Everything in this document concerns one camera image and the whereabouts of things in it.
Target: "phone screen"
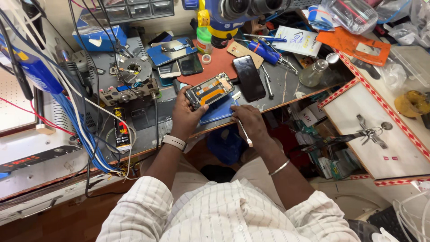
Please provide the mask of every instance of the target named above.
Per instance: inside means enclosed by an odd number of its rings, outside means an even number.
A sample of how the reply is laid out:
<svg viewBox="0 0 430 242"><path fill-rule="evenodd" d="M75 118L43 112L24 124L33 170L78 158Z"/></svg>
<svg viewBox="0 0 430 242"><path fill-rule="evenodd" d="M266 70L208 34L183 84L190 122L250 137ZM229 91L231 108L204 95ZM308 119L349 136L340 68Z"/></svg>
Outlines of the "phone screen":
<svg viewBox="0 0 430 242"><path fill-rule="evenodd" d="M179 59L179 66L183 75L191 75L203 72L202 64L200 63L197 53L185 56Z"/></svg>
<svg viewBox="0 0 430 242"><path fill-rule="evenodd" d="M237 71L237 76L240 80L240 90L249 102L266 96L266 90L260 79L254 61L250 55L242 56L233 59L234 67Z"/></svg>
<svg viewBox="0 0 430 242"><path fill-rule="evenodd" d="M176 61L158 67L158 73L161 78L178 77L181 75L178 63Z"/></svg>

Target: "red digital display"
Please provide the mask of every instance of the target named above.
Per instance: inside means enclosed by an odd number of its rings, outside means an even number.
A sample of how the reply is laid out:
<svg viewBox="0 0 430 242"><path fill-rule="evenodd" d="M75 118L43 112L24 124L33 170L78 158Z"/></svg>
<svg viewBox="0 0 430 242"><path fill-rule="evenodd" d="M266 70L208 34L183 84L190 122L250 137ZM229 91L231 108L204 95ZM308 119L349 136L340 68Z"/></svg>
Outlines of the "red digital display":
<svg viewBox="0 0 430 242"><path fill-rule="evenodd" d="M6 164L3 164L3 166L13 167L14 165L21 164L21 163L25 163L25 162L29 162L29 161L35 161L35 160L37 160L37 159L40 159L40 157L37 157L37 156L34 156L34 155L33 155L33 156L30 156L30 157L23 158L23 159L21 159L21 160L12 161L12 162L9 162L9 163L6 163Z"/></svg>

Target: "yellow microscope knob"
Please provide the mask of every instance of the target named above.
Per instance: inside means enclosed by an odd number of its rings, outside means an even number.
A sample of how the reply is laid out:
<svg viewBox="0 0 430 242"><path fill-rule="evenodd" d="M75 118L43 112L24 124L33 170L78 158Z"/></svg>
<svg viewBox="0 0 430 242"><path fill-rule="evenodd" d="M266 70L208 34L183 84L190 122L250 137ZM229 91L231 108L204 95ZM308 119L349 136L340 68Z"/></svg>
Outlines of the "yellow microscope knob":
<svg viewBox="0 0 430 242"><path fill-rule="evenodd" d="M197 13L197 20L200 26L208 26L209 25L209 11L201 10Z"/></svg>

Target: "white shirt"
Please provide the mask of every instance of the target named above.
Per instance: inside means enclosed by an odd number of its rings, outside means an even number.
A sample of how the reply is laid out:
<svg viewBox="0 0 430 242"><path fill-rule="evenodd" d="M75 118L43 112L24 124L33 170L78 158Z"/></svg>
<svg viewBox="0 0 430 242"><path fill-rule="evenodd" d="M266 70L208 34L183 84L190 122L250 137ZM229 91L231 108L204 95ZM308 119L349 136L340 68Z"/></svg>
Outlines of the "white shirt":
<svg viewBox="0 0 430 242"><path fill-rule="evenodd" d="M97 242L359 242L337 204L319 191L285 212L246 179L208 182L172 202L161 181L141 177L103 223Z"/></svg>

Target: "plastic bag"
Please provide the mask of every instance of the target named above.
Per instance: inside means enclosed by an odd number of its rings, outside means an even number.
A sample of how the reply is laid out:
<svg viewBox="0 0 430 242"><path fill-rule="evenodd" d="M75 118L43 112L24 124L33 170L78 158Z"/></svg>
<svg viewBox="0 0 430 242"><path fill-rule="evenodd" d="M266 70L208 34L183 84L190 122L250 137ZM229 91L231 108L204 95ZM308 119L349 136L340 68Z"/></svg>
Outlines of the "plastic bag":
<svg viewBox="0 0 430 242"><path fill-rule="evenodd" d="M430 47L430 3L423 0L411 0L410 23L394 26L391 35L401 45L419 45Z"/></svg>
<svg viewBox="0 0 430 242"><path fill-rule="evenodd" d="M412 0L383 0L377 7L378 24L395 22L409 15Z"/></svg>
<svg viewBox="0 0 430 242"><path fill-rule="evenodd" d="M391 58L387 58L384 66L378 66L382 79L388 89L395 90L403 86L406 81L406 72L402 65L397 64Z"/></svg>
<svg viewBox="0 0 430 242"><path fill-rule="evenodd" d="M322 0L321 5L352 34L371 32L378 20L376 11L363 0Z"/></svg>
<svg viewBox="0 0 430 242"><path fill-rule="evenodd" d="M420 45L424 48L430 47L430 30L425 28L421 31L411 23L396 25L388 32L401 45Z"/></svg>

